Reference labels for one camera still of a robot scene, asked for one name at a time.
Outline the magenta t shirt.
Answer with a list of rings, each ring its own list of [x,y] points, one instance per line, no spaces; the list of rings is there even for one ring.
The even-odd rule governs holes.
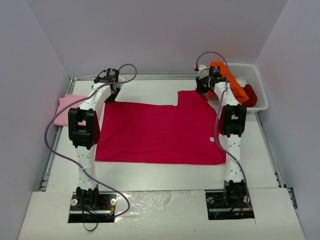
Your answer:
[[[133,102],[104,107],[97,162],[221,165],[214,142],[217,113],[195,90],[177,93],[177,105]]]

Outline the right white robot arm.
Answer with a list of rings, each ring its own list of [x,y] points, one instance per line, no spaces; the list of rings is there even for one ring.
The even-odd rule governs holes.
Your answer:
[[[201,94],[214,92],[219,100],[214,126],[214,141],[226,155],[222,202],[234,206],[247,193],[246,177],[240,164],[241,139],[245,131],[247,108],[234,96],[228,78],[219,66],[196,65],[196,90]]]

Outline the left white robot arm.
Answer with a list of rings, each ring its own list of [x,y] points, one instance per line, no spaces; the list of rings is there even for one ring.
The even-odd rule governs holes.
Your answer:
[[[101,203],[96,177],[95,151],[100,139],[100,125],[98,113],[102,110],[107,100],[113,100],[119,93],[120,71],[108,68],[105,76],[97,76],[94,80],[92,91],[87,99],[78,107],[68,110],[68,137],[72,141],[77,154],[79,167],[79,180],[76,196],[89,209],[97,208]]]

